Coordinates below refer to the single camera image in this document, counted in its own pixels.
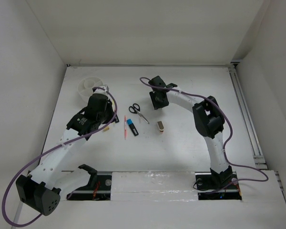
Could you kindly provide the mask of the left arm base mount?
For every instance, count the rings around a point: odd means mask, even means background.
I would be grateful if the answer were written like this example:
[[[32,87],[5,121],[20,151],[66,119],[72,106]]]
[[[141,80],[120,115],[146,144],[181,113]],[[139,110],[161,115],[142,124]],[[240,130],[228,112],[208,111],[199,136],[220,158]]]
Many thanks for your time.
[[[98,172],[96,169],[81,165],[78,168],[90,175],[87,185],[79,187],[67,195],[72,201],[109,201],[111,200],[112,172]]]

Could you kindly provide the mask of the pink clear pen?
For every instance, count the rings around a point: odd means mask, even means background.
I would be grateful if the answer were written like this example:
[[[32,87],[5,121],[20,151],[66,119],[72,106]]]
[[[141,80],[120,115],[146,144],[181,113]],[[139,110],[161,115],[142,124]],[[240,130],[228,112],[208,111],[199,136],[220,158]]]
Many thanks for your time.
[[[126,140],[127,139],[127,118],[126,118],[126,115],[124,116],[124,119],[123,119],[123,126],[124,126],[124,139]]]

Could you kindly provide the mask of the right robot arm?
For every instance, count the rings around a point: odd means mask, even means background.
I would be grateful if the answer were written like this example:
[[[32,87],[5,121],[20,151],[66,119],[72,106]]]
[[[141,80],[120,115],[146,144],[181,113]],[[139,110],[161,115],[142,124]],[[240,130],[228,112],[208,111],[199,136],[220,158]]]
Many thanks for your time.
[[[160,76],[149,80],[148,85],[153,89],[150,97],[155,110],[173,103],[190,111],[194,116],[196,130],[207,144],[211,172],[209,175],[196,176],[197,189],[207,191],[226,186],[232,181],[233,171],[225,157],[225,116],[219,109],[216,99],[212,96],[186,93],[174,83],[165,84]]]

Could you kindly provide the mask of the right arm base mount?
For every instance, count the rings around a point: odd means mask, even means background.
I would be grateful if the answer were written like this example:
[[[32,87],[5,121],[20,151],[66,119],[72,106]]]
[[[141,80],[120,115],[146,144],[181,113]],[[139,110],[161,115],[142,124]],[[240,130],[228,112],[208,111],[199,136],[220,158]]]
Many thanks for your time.
[[[238,184],[230,184],[237,179],[236,172],[222,184],[217,182],[211,172],[196,172],[193,188],[197,190],[198,200],[242,200]]]

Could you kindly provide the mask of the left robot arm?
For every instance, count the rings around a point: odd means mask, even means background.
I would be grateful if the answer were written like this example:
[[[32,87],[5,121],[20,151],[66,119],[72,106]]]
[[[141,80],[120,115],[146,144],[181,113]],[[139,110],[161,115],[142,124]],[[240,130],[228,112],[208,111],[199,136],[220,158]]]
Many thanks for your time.
[[[61,145],[27,176],[16,180],[20,200],[44,216],[50,215],[60,200],[65,200],[72,191],[84,187],[92,189],[97,182],[97,170],[82,164],[73,172],[61,177],[67,162],[84,145],[89,133],[102,124],[113,122],[114,111],[107,93],[93,93],[88,105],[78,112],[67,124]]]

